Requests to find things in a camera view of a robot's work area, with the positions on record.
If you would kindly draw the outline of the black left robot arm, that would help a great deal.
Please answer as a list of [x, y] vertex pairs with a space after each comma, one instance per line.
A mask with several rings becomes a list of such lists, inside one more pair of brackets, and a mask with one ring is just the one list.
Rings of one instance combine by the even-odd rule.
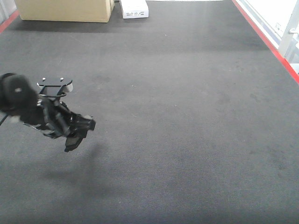
[[39, 130], [43, 135], [85, 138], [96, 122], [90, 116], [72, 112], [61, 101], [73, 89], [72, 79], [43, 78], [36, 92], [24, 75], [7, 73], [0, 77], [0, 110], [18, 116], [24, 125]]

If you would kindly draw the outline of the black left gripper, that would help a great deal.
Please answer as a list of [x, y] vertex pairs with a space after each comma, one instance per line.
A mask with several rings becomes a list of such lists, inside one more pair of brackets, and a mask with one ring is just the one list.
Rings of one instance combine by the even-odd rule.
[[22, 122], [50, 138], [66, 137], [71, 140], [85, 138], [96, 124], [92, 117], [74, 113], [65, 103], [49, 98], [39, 98], [33, 108], [24, 112]]

